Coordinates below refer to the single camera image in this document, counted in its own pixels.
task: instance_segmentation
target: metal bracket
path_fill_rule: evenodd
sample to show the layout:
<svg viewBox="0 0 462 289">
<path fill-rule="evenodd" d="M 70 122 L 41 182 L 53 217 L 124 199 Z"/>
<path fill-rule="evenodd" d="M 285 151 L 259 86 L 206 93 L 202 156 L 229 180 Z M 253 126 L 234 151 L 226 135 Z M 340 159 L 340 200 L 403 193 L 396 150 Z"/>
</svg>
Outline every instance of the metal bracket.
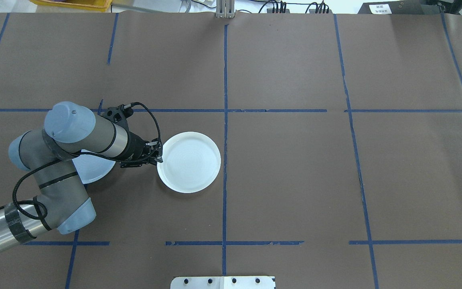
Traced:
<svg viewBox="0 0 462 289">
<path fill-rule="evenodd" d="M 170 289 L 275 289 L 273 276 L 176 277 Z"/>
<path fill-rule="evenodd" d="M 235 0 L 217 0 L 217 18 L 235 18 Z"/>
</svg>

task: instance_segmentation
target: table surface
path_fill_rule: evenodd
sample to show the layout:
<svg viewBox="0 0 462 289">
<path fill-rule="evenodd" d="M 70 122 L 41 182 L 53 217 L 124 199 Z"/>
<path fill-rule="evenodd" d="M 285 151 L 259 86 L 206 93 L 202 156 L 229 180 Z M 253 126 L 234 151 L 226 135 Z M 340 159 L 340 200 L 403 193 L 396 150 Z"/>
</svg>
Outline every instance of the table surface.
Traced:
<svg viewBox="0 0 462 289">
<path fill-rule="evenodd" d="M 222 168 L 195 194 L 114 168 L 90 225 L 0 254 L 0 288 L 462 288 L 462 16 L 1 13 L 0 205 L 8 144 L 64 100 L 143 102 Z"/>
</svg>

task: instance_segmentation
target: white label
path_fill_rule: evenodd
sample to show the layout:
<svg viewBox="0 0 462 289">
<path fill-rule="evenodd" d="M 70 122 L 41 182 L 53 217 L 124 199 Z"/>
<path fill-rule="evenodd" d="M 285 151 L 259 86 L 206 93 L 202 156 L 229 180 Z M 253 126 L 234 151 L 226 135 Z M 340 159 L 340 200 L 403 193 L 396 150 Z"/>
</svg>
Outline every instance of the white label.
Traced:
<svg viewBox="0 0 462 289">
<path fill-rule="evenodd" d="M 388 4 L 376 4 L 369 6 L 372 14 L 391 14 L 390 5 Z"/>
</svg>

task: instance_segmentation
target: white metal plate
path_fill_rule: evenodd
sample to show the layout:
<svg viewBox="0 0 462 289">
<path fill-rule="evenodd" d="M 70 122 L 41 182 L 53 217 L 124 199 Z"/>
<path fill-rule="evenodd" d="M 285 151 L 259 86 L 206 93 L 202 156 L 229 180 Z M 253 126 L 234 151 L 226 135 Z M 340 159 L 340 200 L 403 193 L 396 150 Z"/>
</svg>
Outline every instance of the white metal plate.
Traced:
<svg viewBox="0 0 462 289">
<path fill-rule="evenodd" d="M 275 289 L 275 279 L 273 276 L 176 277 L 170 289 Z"/>
</svg>

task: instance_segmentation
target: white plate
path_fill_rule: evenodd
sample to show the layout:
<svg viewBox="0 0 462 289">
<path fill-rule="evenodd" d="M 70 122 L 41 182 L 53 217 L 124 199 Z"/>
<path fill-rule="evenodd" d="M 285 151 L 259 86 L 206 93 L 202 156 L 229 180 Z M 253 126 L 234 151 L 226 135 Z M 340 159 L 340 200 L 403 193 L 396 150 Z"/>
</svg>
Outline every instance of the white plate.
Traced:
<svg viewBox="0 0 462 289">
<path fill-rule="evenodd" d="M 80 155 L 79 157 L 72 159 L 72 162 L 74 163 L 83 184 L 98 181 L 108 174 L 115 165 L 114 161 L 101 159 L 100 157 L 93 155 Z"/>
<path fill-rule="evenodd" d="M 220 170 L 219 148 L 211 138 L 184 132 L 163 144 L 163 163 L 158 174 L 167 187 L 180 193 L 194 193 L 210 185 Z"/>
</svg>

